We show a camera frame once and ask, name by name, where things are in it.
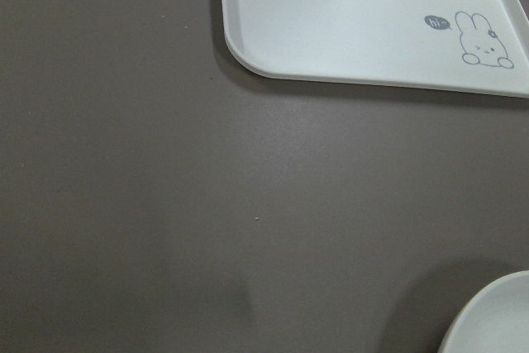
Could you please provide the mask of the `beige round plate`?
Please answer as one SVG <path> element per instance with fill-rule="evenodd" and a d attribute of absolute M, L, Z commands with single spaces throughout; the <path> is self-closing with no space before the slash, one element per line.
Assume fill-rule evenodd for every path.
<path fill-rule="evenodd" d="M 528 272 L 505 275 L 460 310 L 439 352 L 527 352 Z"/>

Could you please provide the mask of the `white rabbit tray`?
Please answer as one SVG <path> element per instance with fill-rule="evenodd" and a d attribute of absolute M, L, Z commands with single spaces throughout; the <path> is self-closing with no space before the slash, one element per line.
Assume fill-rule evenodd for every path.
<path fill-rule="evenodd" d="M 524 98 L 519 0 L 222 0 L 226 44 L 272 79 Z"/>

